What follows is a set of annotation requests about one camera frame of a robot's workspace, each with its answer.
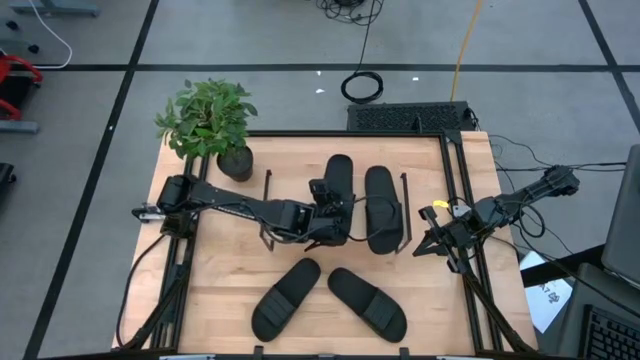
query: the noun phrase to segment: wire bundle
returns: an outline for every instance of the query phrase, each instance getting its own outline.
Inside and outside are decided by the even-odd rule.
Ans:
[[[345,24],[356,24],[359,26],[369,26],[382,11],[384,0],[373,0],[372,7],[378,4],[378,9],[371,11],[369,15],[363,16],[354,12],[364,4],[364,0],[316,0],[316,7],[324,11],[328,19],[336,20]]]
[[[503,171],[503,172],[507,172],[507,171],[544,171],[549,169],[551,166],[553,166],[552,164],[549,164],[548,162],[542,161],[540,159],[538,159],[538,157],[536,156],[536,153],[533,151],[533,149],[531,148],[531,146],[526,145],[526,144],[522,144],[519,142],[515,142],[511,139],[509,139],[506,136],[502,136],[502,135],[489,135],[490,138],[495,137],[495,138],[500,138],[503,140],[506,140],[508,142],[510,142],[513,145],[516,146],[521,146],[524,147],[525,149],[529,150],[529,152],[531,153],[531,156],[533,157],[533,160],[535,162],[537,162],[540,165],[543,166],[537,166],[537,167],[532,167],[532,168],[504,168],[502,166],[499,166],[500,169],[498,171]],[[566,167],[569,167],[573,170],[579,170],[579,171],[592,171],[592,172],[620,172],[620,171],[624,171],[624,167],[627,165],[626,161],[619,161],[619,162],[597,162],[597,163],[586,163],[586,164],[573,164],[573,165],[564,165]],[[594,166],[603,166],[603,167],[608,167],[608,166],[622,166],[622,168],[618,168],[618,169],[591,169],[591,167]]]
[[[369,39],[369,28],[371,27],[371,24],[378,18],[378,15],[380,14],[380,12],[382,11],[382,5],[384,4],[384,0],[371,0],[371,11],[369,12],[368,16],[361,16],[360,14],[358,14],[358,17],[356,19],[353,19],[351,17],[351,14],[353,13],[353,11],[360,6],[364,0],[332,0],[333,2],[330,4],[338,4],[340,6],[340,10],[338,10],[337,13],[333,13],[333,14],[338,14],[335,15],[335,17],[331,17],[329,15],[327,15],[327,11],[325,10],[325,15],[327,15],[327,17],[329,17],[330,19],[334,19],[337,20],[339,19],[338,17],[340,16],[340,11],[342,11],[342,7],[346,6],[346,5],[340,5],[342,3],[346,3],[346,4],[353,4],[350,12],[349,12],[349,19],[350,22],[357,24],[357,25],[361,25],[361,26],[366,26],[367,27],[367,31],[364,35],[364,44],[362,44],[362,52],[360,54],[360,61],[358,62],[358,67],[356,68],[356,70],[353,72],[353,74],[351,74],[349,77],[347,77],[343,82],[342,85],[340,85],[340,92],[342,93],[342,96],[344,96],[347,100],[351,101],[352,103],[355,104],[368,104],[376,99],[378,99],[381,95],[382,92],[384,91],[384,81],[382,81],[382,76],[380,76],[378,73],[373,72],[373,71],[360,71],[360,68],[362,67],[362,60],[364,59],[364,52],[367,48],[367,40]],[[378,11],[375,11],[375,5],[379,4],[380,6],[378,7]],[[359,21],[361,21],[362,19],[366,19],[366,23],[360,23]],[[376,90],[376,92],[374,92],[373,94],[369,95],[369,96],[365,96],[365,97],[355,97],[355,96],[351,96],[348,92],[347,92],[347,84],[358,77],[366,77],[369,79],[373,79],[375,80],[375,82],[378,84],[378,89]]]

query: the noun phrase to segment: wooden table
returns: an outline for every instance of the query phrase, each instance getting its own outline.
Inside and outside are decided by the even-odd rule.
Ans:
[[[467,168],[475,199],[500,193],[486,133],[463,133]],[[251,314],[264,293],[300,258],[310,257],[322,276],[294,318],[276,340],[262,344],[267,354],[398,354],[408,347],[412,355],[473,354],[462,278],[447,268],[445,257],[414,258],[412,251],[428,224],[418,209],[434,200],[447,200],[440,146],[437,139],[364,137],[256,137],[248,144],[255,156],[254,175],[246,183],[224,176],[214,162],[207,181],[217,187],[261,199],[265,173],[273,173],[269,198],[312,202],[308,181],[321,178],[327,159],[349,155],[354,163],[354,192],[364,195],[364,174],[373,165],[385,165],[394,178],[402,202],[400,175],[407,174],[413,242],[399,255],[374,255],[366,244],[348,242],[339,248],[318,248],[304,253],[306,245],[276,244],[270,253],[258,237],[257,223],[228,214],[202,213],[182,325],[179,352],[248,354],[260,345],[251,331]],[[452,154],[458,193],[462,193]],[[184,162],[163,146],[160,149],[149,202],[155,203],[167,176],[183,172]],[[450,219],[437,209],[440,223]],[[160,222],[141,226],[135,257],[158,237]],[[351,234],[365,235],[364,204],[354,212]],[[511,241],[508,229],[497,237]],[[133,277],[123,318],[122,334],[129,339],[158,300],[169,241],[154,249]],[[493,295],[498,308],[531,346],[536,346],[522,279],[513,249],[487,241],[485,253]],[[408,331],[399,344],[375,335],[327,288],[328,274],[346,267],[382,288],[404,309]],[[485,348],[490,348],[486,312],[478,304]]]

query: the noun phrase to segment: concrete floor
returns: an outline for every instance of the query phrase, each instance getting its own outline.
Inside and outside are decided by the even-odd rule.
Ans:
[[[40,124],[40,133],[0,134],[0,162],[14,164],[20,178],[0,208],[0,359],[24,354],[150,4],[95,2],[102,9],[96,19],[46,21],[73,46],[72,64],[121,65],[118,71],[46,72],[24,115]],[[64,47],[34,17],[13,14],[7,3],[0,0],[0,18],[18,21],[23,30],[10,33],[3,28],[0,39],[29,39],[41,52],[5,50],[40,64],[64,61]],[[388,1],[371,27],[365,63],[455,63],[474,4]],[[588,4],[617,62],[640,64],[633,35],[640,31],[635,16],[640,3]],[[313,1],[160,0],[139,63],[317,64],[322,70],[323,64],[356,63],[364,30],[326,19]],[[485,1],[464,62],[606,65],[578,0]],[[349,103],[339,87],[348,71],[245,70],[135,73],[40,357],[110,348],[139,230],[129,211],[147,197],[159,146],[151,120],[185,78],[241,82],[260,111],[252,129],[345,128]],[[609,72],[495,70],[463,72],[457,98],[469,102],[484,130],[530,145],[544,161],[623,161],[630,145],[640,142]],[[453,75],[411,70],[380,74],[385,92],[377,102],[389,103],[444,101]],[[624,73],[624,79],[640,95],[640,74]],[[372,85],[363,80],[352,87],[358,95],[370,92]],[[526,150],[495,142],[503,146],[497,157],[503,166],[536,165]],[[605,241],[621,175],[579,173],[578,194],[540,203],[549,228],[572,251]],[[537,176],[516,173],[512,178],[522,186]],[[508,191],[503,176],[501,184]],[[553,237],[545,236],[537,245],[551,255],[565,254]],[[543,347],[551,347],[548,335],[541,337]]]

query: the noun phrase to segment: black slide sandal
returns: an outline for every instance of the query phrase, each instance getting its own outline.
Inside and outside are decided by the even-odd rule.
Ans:
[[[263,342],[275,339],[320,278],[320,266],[305,258],[262,297],[251,316],[251,329]]]
[[[329,188],[340,195],[343,205],[343,219],[340,230],[345,234],[344,241],[351,231],[351,218],[353,217],[353,161],[347,155],[333,155],[327,162],[324,178]]]
[[[329,275],[329,290],[383,339],[397,343],[407,333],[407,317],[395,300],[345,268]]]
[[[395,251],[404,236],[402,205],[389,169],[372,166],[364,177],[367,198],[367,243],[374,254],[385,255]]]

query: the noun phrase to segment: keyboard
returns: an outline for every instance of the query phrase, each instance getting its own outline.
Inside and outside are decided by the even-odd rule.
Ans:
[[[586,305],[580,350],[585,359],[640,359],[640,325]]]
[[[405,104],[350,105],[347,130],[441,132],[475,130],[465,116],[466,101]]]

